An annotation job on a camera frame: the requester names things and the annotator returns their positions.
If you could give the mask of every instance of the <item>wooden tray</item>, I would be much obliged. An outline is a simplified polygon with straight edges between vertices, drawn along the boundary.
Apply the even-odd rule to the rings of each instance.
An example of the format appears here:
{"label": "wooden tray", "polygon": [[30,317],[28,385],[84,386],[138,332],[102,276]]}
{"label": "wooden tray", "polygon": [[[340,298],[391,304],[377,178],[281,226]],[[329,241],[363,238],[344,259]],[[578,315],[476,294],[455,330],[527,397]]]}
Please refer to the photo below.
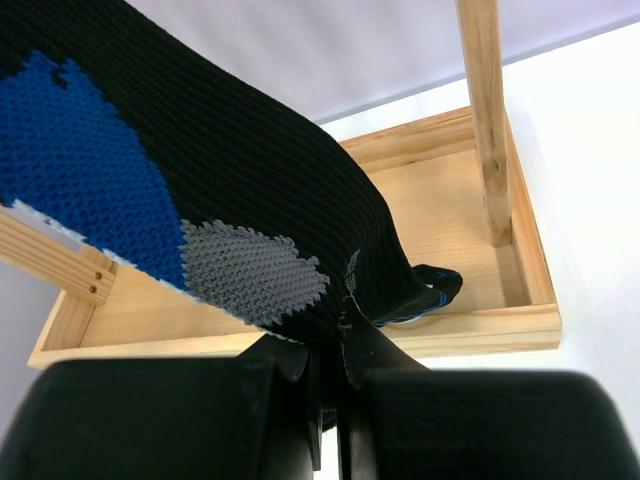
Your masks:
{"label": "wooden tray", "polygon": [[[458,270],[446,308],[383,331],[409,354],[553,348],[561,322],[517,153],[507,129],[513,244],[489,243],[471,109],[343,142],[380,189],[412,264]],[[81,255],[115,275],[102,306],[62,292],[29,359],[232,355],[262,333],[198,304],[97,251]]]}

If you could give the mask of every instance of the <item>wooden handle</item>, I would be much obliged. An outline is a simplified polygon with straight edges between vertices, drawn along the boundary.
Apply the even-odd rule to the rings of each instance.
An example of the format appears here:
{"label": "wooden handle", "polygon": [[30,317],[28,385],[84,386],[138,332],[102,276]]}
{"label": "wooden handle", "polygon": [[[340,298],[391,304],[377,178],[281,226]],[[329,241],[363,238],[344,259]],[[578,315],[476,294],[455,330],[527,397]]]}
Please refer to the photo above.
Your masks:
{"label": "wooden handle", "polygon": [[511,244],[498,0],[457,0],[491,244]]}
{"label": "wooden handle", "polygon": [[3,211],[0,211],[0,260],[93,305],[104,305],[115,279],[109,270]]}

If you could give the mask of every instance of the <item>ribbed fabric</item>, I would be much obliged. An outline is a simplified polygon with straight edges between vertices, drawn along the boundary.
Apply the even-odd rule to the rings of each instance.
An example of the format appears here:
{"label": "ribbed fabric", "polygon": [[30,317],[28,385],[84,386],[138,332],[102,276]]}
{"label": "ribbed fabric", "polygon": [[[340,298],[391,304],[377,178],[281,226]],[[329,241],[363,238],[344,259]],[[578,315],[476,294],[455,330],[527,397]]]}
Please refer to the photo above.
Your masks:
{"label": "ribbed fabric", "polygon": [[[384,199],[323,130],[125,2],[5,1],[0,16],[6,205],[310,344],[348,325],[347,301],[386,322],[459,290],[455,272],[443,293],[412,270]],[[212,268],[222,257],[207,245],[224,246],[230,267]],[[258,291],[282,297],[269,321]]]}

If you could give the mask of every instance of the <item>wooden frame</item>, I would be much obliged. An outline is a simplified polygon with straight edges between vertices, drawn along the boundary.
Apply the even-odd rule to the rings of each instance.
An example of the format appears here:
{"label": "wooden frame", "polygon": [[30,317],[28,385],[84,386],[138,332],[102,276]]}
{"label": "wooden frame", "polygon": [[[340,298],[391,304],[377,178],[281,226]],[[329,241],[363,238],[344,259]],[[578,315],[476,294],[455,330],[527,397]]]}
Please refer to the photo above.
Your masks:
{"label": "wooden frame", "polygon": [[[458,0],[458,12],[472,106],[342,142],[389,202],[410,261],[466,280],[442,311],[383,331],[416,357],[554,348],[561,321],[504,112],[496,0]],[[262,335],[2,212],[0,258],[62,289],[29,359],[35,367],[231,355]]]}

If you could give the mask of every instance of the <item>black knitted fabric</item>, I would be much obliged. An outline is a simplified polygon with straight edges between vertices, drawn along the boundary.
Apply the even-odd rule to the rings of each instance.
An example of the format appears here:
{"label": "black knitted fabric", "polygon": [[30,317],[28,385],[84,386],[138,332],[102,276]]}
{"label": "black knitted fabric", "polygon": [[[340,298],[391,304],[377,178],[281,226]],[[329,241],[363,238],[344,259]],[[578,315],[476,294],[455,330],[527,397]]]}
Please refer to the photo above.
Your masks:
{"label": "black knitted fabric", "polygon": [[[159,280],[309,344],[330,343],[348,328],[345,302],[384,323],[446,305],[460,289],[455,272],[411,268],[384,199],[322,129],[125,2],[9,0],[0,16],[0,197],[7,206],[30,205]],[[53,94],[30,80],[33,69],[50,69]],[[45,124],[33,112],[54,108],[48,98],[58,90],[71,95],[85,76],[90,85],[82,88],[95,88],[113,112],[94,119],[89,100],[64,100],[71,107],[60,112],[60,125],[82,115],[69,128],[97,132],[76,145],[57,121]],[[16,98],[32,84],[36,93]],[[107,132],[112,120],[122,135]],[[42,148],[33,147],[45,130]],[[148,175],[129,170],[133,160],[122,163],[129,150],[111,147],[129,131],[140,145],[131,158],[144,156]],[[95,153],[78,153],[85,151]],[[64,171],[85,162],[82,168],[104,172],[91,180],[102,183],[86,195],[71,193],[84,178],[74,173],[38,184],[33,172],[46,162]],[[137,200],[156,174],[148,187],[154,193]],[[140,207],[144,198],[153,205]]]}

